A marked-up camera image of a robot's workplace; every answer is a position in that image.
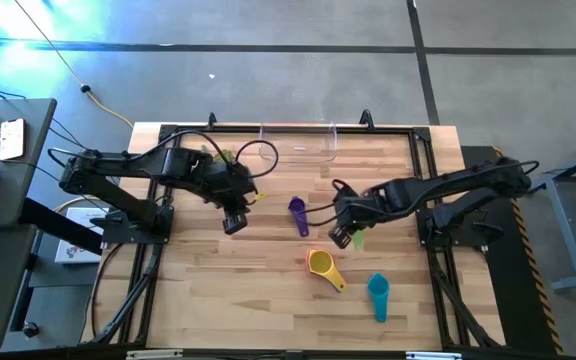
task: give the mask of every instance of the concrete floor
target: concrete floor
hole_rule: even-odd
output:
[[[405,0],[23,3],[49,36],[65,41],[413,45]],[[576,1],[417,0],[417,7],[427,46],[576,48]],[[0,37],[40,38],[15,7],[0,9]],[[106,105],[132,121],[205,121],[213,111],[224,122],[356,123],[369,108],[379,124],[428,124],[414,54],[63,55]],[[540,160],[542,171],[574,155],[576,56],[433,55],[428,64],[439,120],[456,125],[464,145],[497,145],[510,156]],[[56,98],[55,117],[88,147],[119,151],[128,144],[129,129],[82,95],[52,52],[1,48],[0,90]],[[74,150],[52,135],[46,146]],[[46,156],[40,165],[58,172]],[[30,195],[48,206],[69,198],[42,174],[35,176]],[[521,205],[547,285],[571,275],[547,198],[537,194]],[[63,295],[45,291],[37,301],[49,306],[50,296]],[[551,292],[549,299],[564,349],[576,355],[576,290]],[[81,300],[70,303],[83,306]],[[70,309],[63,326],[81,327],[82,311]],[[36,345],[77,341],[72,332],[68,336]]]

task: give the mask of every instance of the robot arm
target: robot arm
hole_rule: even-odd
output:
[[[536,167],[524,172],[522,166],[527,164],[538,165],[536,161],[520,163],[504,157],[495,163],[484,163],[432,179],[390,180],[361,194],[343,181],[333,180],[333,187],[337,189],[333,199],[337,224],[328,235],[343,249],[356,231],[406,217],[427,201],[470,191],[455,202],[433,208],[435,225],[448,226],[496,198],[526,194],[531,184],[527,173]]]
[[[212,155],[199,150],[183,147],[166,148],[162,145],[170,139],[184,133],[193,133],[206,137],[224,159],[214,161]],[[254,140],[244,147],[263,142],[272,149],[274,145],[264,140]],[[221,150],[207,135],[197,131],[176,133],[168,140],[143,154],[101,153],[97,150],[85,150],[73,155],[64,166],[59,186],[66,192],[76,195],[94,195],[123,211],[127,220],[144,231],[156,230],[164,219],[162,211],[154,201],[137,199],[106,177],[148,178],[175,189],[183,189],[211,202],[217,208],[224,209],[223,228],[226,234],[233,234],[248,224],[246,213],[251,203],[244,195],[257,193],[254,177],[241,163],[225,159]]]

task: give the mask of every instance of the yellow measuring cup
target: yellow measuring cup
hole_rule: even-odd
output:
[[[326,250],[310,250],[308,251],[308,270],[319,275],[326,280],[330,281],[332,286],[339,292],[346,288],[346,281],[337,268],[335,267],[335,261],[332,258],[332,254]]]

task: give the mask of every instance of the clear plastic bin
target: clear plastic bin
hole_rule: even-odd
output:
[[[272,142],[279,152],[279,163],[326,164],[337,156],[337,127],[333,122],[308,124],[306,130],[285,124],[261,124],[259,139]],[[259,156],[274,161],[275,153],[268,145],[259,146]]]

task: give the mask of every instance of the purple measuring cup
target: purple measuring cup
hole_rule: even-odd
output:
[[[299,235],[302,237],[308,236],[310,233],[308,231],[308,223],[306,222],[306,203],[297,196],[293,196],[292,200],[288,204],[288,210],[292,213],[293,219],[295,219],[295,224],[297,229],[299,229]]]

